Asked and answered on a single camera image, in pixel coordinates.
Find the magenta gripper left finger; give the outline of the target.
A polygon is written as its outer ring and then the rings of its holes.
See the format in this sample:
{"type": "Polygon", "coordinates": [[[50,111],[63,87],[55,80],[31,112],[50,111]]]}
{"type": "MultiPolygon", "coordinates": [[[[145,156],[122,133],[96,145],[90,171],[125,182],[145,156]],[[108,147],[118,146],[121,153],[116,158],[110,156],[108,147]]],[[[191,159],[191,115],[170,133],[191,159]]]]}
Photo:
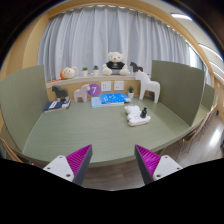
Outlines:
{"type": "Polygon", "coordinates": [[[44,170],[81,186],[92,154],[92,145],[87,145],[68,156],[57,156],[44,170]]]}

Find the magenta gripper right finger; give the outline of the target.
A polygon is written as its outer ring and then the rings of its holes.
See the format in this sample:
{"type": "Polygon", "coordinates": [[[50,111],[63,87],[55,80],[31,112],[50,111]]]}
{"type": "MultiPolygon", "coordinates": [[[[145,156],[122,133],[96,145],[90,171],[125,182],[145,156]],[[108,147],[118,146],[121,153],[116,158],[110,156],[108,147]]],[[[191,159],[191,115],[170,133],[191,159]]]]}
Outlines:
{"type": "Polygon", "coordinates": [[[140,145],[135,145],[134,154],[145,185],[182,169],[170,156],[159,156],[140,145]]]}

